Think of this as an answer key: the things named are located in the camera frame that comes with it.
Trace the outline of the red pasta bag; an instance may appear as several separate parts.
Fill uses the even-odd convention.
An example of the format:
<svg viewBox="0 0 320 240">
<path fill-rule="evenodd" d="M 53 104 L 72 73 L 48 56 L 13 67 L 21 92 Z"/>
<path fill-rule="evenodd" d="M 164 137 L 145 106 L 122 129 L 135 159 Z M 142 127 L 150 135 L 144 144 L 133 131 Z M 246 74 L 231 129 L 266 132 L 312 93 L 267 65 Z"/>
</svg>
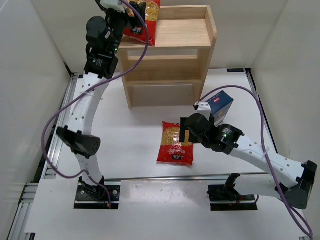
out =
<svg viewBox="0 0 320 240">
<path fill-rule="evenodd" d="M 157 163 L 192 166 L 194 145 L 189 141 L 189 133 L 186 130 L 184 142 L 180 142 L 180 124 L 163 121 Z"/>
<path fill-rule="evenodd" d="M 142 1 L 146 3 L 145 24 L 147 26 L 147 31 L 149 35 L 148 44 L 155 47 L 157 21 L 158 21 L 161 1 L 160 0 L 137 0 L 137 1 L 138 3 Z M 124 35 L 142 43 L 147 42 L 146 30 L 141 24 L 137 24 L 135 28 L 127 28 L 124 31 Z"/>
</svg>

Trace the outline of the blue pasta box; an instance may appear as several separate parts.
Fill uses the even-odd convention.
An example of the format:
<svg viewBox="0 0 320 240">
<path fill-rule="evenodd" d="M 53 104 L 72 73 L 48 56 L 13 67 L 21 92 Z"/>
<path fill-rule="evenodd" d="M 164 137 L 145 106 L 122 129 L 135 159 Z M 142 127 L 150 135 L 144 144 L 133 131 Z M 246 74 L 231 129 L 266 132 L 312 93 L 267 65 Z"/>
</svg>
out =
<svg viewBox="0 0 320 240">
<path fill-rule="evenodd" d="M 220 91 L 206 101 L 211 108 L 211 115 L 214 117 L 214 125 L 219 126 L 224 121 L 234 99 L 225 91 Z"/>
</svg>

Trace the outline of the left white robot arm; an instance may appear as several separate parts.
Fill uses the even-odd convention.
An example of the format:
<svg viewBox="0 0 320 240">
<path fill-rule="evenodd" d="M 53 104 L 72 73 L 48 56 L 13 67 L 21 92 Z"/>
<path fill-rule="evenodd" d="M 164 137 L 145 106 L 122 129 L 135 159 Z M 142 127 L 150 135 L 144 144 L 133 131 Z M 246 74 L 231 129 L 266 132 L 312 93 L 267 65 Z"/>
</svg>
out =
<svg viewBox="0 0 320 240">
<path fill-rule="evenodd" d="M 86 64 L 80 99 L 75 104 L 67 124 L 57 128 L 58 137 L 76 156 L 83 172 L 79 178 L 84 191 L 95 200 L 102 199 L 104 177 L 99 169 L 97 152 L 99 137 L 93 136 L 92 125 L 101 98 L 118 65 L 117 51 L 125 30 L 143 28 L 147 4 L 131 0 L 129 10 L 116 0 L 99 0 L 105 17 L 94 16 L 86 24 Z"/>
</svg>

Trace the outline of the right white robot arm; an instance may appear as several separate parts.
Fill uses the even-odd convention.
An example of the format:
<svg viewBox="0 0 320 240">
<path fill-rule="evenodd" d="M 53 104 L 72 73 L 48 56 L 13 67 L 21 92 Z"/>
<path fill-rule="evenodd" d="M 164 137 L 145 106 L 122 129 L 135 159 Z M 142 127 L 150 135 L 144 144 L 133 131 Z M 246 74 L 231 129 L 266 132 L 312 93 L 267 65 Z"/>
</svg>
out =
<svg viewBox="0 0 320 240">
<path fill-rule="evenodd" d="M 264 177 L 232 173 L 225 184 L 209 187 L 211 200 L 232 202 L 248 195 L 280 199 L 283 193 L 289 206 L 307 208 L 318 168 L 314 162 L 301 163 L 267 151 L 240 129 L 229 124 L 215 126 L 212 117 L 200 113 L 180 118 L 181 142 L 185 141 L 186 131 L 189 142 L 241 159 L 267 173 Z"/>
</svg>

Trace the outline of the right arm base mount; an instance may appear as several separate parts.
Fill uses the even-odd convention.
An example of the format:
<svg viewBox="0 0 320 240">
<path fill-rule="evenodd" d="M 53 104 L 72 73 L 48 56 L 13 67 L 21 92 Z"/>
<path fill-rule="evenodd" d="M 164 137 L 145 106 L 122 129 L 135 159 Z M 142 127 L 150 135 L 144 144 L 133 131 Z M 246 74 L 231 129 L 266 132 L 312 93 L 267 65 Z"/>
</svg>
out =
<svg viewBox="0 0 320 240">
<path fill-rule="evenodd" d="M 208 185 L 207 194 L 212 212 L 257 211 L 259 197 L 241 195 L 235 190 L 236 179 L 241 175 L 231 174 L 224 184 Z"/>
</svg>

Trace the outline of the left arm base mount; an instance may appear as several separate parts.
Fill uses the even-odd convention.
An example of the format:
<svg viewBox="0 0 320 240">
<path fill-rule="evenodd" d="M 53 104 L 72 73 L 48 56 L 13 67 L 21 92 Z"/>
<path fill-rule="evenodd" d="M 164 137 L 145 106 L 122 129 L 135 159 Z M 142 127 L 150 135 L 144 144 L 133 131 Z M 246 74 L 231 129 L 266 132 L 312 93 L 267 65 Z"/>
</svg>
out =
<svg viewBox="0 0 320 240">
<path fill-rule="evenodd" d="M 79 177 L 74 199 L 74 209 L 83 210 L 118 210 L 120 204 L 121 182 L 105 181 L 104 188 L 91 187 Z"/>
</svg>

